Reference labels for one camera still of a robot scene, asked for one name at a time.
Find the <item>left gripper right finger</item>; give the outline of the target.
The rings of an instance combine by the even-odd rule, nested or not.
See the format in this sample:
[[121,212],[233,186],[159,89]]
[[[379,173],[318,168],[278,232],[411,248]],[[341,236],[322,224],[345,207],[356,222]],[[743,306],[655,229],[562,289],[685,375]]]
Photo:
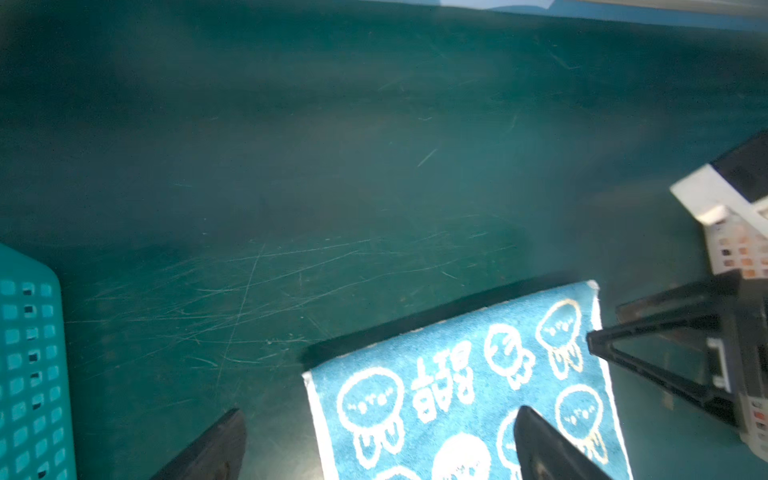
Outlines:
[[522,480],[610,480],[531,407],[519,409],[514,440]]

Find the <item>teal plastic basket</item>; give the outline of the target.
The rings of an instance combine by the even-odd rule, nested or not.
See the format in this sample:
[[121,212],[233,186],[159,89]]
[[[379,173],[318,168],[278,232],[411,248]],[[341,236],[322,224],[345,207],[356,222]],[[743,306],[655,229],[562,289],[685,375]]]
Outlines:
[[1,477],[77,478],[61,288],[1,247]]

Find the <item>blue bunny towel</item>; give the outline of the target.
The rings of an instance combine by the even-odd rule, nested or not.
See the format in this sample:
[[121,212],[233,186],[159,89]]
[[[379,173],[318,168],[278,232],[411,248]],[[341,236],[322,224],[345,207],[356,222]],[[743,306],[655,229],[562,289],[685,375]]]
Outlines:
[[599,287],[574,283],[338,356],[303,375],[327,479],[517,479],[514,424],[541,415],[614,479],[628,459]]

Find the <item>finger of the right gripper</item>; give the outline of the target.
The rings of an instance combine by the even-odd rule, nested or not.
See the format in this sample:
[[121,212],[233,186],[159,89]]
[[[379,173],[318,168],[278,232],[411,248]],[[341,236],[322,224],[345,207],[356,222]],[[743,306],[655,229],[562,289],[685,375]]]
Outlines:
[[623,304],[616,325],[587,334],[589,352],[738,428],[741,283],[725,273]]

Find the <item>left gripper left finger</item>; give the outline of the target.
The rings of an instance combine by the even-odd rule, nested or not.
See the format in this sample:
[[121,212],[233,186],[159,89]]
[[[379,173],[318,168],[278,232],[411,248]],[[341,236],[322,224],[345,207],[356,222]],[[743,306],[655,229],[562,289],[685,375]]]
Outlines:
[[245,417],[230,409],[151,480],[237,480],[247,443]]

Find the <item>grey plastic basket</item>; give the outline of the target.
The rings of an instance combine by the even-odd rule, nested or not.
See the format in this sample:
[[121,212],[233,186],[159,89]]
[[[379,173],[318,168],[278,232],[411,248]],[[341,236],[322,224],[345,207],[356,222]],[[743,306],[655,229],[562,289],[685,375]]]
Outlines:
[[737,319],[737,338],[728,348],[738,358],[727,362],[726,385],[737,393],[740,438],[761,460],[767,459],[767,237],[734,213],[704,227],[712,272],[736,271],[737,290],[752,318]]

